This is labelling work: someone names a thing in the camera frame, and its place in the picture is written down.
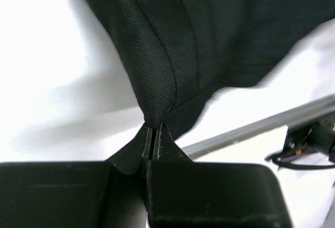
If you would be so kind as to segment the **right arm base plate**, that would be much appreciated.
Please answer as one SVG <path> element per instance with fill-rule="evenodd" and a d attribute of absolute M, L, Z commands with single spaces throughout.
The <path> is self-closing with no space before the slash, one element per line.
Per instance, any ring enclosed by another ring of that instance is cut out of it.
<path fill-rule="evenodd" d="M 328 158 L 330 165 L 294 164 L 305 155 L 320 153 Z M 334 169 L 334 113 L 329 113 L 306 124 L 290 129 L 281 152 L 272 153 L 266 161 L 279 169 L 324 170 Z"/>

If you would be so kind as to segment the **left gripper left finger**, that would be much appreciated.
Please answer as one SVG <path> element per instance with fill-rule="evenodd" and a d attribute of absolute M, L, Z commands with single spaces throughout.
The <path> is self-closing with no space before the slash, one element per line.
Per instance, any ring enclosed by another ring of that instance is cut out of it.
<path fill-rule="evenodd" d="M 145 227 L 153 130 L 105 161 L 1 163 L 1 227 Z"/>

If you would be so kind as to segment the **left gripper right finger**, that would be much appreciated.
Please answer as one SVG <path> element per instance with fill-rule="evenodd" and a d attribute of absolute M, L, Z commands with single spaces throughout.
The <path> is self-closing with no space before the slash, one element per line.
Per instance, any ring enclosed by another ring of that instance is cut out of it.
<path fill-rule="evenodd" d="M 147 163 L 151 227 L 291 227 L 273 172 L 259 164 L 193 162 L 167 125 Z"/>

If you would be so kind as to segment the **black skirt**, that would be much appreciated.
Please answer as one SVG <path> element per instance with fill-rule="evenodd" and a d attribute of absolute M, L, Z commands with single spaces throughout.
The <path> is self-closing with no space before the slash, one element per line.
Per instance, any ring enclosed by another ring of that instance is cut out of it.
<path fill-rule="evenodd" d="M 334 18 L 334 0 L 86 0 L 144 114 L 178 138 L 224 87 L 251 87 Z"/>

